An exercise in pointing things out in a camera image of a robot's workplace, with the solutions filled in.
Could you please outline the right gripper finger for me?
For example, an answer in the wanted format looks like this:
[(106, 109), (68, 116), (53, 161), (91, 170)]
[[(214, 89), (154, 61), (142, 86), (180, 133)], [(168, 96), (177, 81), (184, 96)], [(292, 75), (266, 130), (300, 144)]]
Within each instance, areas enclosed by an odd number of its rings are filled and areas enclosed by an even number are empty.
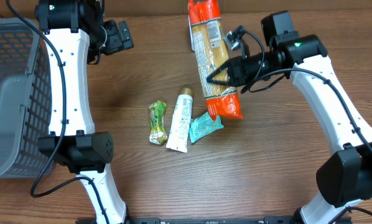
[(231, 83), (229, 81), (214, 80), (213, 77), (207, 77), (207, 83), (221, 86), (231, 86)]
[(216, 70), (214, 70), (209, 76), (207, 76), (206, 81), (208, 82), (217, 82), (218, 80), (215, 80), (214, 77), (219, 75), (222, 71), (226, 71), (226, 82), (230, 82), (232, 80), (232, 59), (228, 59), (225, 61), (222, 65), (220, 65)]

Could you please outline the orange spaghetti package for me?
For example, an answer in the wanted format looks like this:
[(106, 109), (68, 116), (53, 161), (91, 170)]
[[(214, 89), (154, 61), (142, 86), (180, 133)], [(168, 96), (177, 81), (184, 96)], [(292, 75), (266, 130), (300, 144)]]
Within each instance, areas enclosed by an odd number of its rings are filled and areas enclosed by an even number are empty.
[(213, 120), (216, 120), (217, 116), (241, 119), (243, 115), (237, 89), (207, 82), (207, 77), (229, 59), (223, 40), (218, 1), (189, 0), (188, 17), (193, 51), (209, 115)]

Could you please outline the teal snack packet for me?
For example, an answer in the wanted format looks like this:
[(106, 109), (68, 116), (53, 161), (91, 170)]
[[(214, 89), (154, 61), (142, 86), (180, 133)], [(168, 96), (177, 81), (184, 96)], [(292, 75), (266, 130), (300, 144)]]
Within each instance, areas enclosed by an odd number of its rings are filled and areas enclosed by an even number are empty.
[(190, 141), (192, 144), (194, 144), (199, 139), (204, 138), (205, 136), (222, 128), (224, 128), (224, 126), (221, 123), (221, 118), (217, 116), (216, 120), (212, 120), (209, 112), (206, 112), (200, 117), (193, 119), (190, 123)]

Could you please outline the white tube gold cap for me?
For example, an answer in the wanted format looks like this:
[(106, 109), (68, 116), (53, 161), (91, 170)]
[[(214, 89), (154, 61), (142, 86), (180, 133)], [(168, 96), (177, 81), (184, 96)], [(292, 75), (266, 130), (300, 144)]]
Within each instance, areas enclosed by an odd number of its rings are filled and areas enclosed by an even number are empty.
[(167, 149), (187, 152), (192, 105), (193, 91), (189, 88), (181, 89), (172, 115), (170, 134), (166, 144)]

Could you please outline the green snack packet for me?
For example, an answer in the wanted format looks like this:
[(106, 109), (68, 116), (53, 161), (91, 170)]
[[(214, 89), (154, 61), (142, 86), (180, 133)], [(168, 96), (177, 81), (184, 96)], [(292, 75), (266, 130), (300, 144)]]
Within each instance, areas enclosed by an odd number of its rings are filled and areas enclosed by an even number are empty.
[(167, 104), (160, 100), (151, 103), (148, 107), (151, 125), (149, 140), (153, 144), (163, 145), (168, 138), (164, 125), (166, 107)]

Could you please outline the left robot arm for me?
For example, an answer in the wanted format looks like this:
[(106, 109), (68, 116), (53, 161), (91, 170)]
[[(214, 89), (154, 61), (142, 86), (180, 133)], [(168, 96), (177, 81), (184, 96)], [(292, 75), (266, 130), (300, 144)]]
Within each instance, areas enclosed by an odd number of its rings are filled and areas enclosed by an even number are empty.
[(49, 135), (38, 139), (37, 148), (84, 186), (96, 212), (93, 223), (132, 223), (111, 171), (112, 135), (95, 130), (86, 66), (134, 44), (125, 21), (105, 21), (103, 14), (103, 1), (39, 1), (35, 8), (52, 91)]

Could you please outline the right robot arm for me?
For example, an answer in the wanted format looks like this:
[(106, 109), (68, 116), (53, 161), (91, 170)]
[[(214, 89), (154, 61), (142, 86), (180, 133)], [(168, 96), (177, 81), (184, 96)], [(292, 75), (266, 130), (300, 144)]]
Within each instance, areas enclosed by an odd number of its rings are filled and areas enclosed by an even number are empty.
[(261, 80), (289, 79), (303, 94), (327, 138), (330, 158), (318, 169), (315, 197), (281, 223), (348, 223), (345, 214), (372, 198), (372, 127), (362, 118), (338, 81), (328, 52), (316, 35), (300, 36), (287, 11), (261, 21), (261, 53), (250, 55), (237, 27), (224, 36), (241, 56), (220, 66), (224, 85), (251, 91)]

